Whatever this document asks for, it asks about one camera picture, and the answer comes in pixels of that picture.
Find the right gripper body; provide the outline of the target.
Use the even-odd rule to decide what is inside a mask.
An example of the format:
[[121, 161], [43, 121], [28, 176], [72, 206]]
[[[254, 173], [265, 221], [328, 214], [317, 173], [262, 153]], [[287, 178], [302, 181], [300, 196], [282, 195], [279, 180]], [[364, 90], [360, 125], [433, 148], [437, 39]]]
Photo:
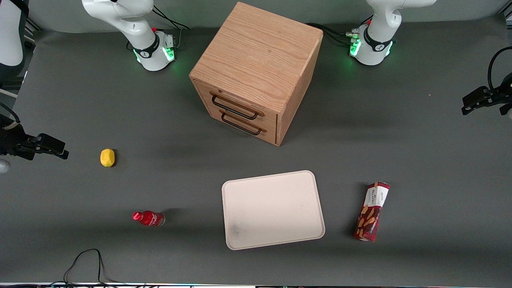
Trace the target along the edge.
[[38, 151], [22, 125], [15, 120], [0, 120], [0, 126], [0, 154], [33, 160]]

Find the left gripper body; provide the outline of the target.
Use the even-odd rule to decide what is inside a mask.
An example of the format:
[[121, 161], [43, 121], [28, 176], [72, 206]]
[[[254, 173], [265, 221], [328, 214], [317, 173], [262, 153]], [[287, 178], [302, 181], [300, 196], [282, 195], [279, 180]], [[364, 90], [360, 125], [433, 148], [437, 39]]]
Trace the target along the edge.
[[502, 116], [510, 116], [512, 108], [512, 74], [509, 73], [504, 77], [501, 85], [495, 88], [492, 84], [492, 77], [488, 74], [488, 85], [492, 91], [492, 100], [490, 100], [490, 106], [503, 104], [500, 108], [500, 114]]

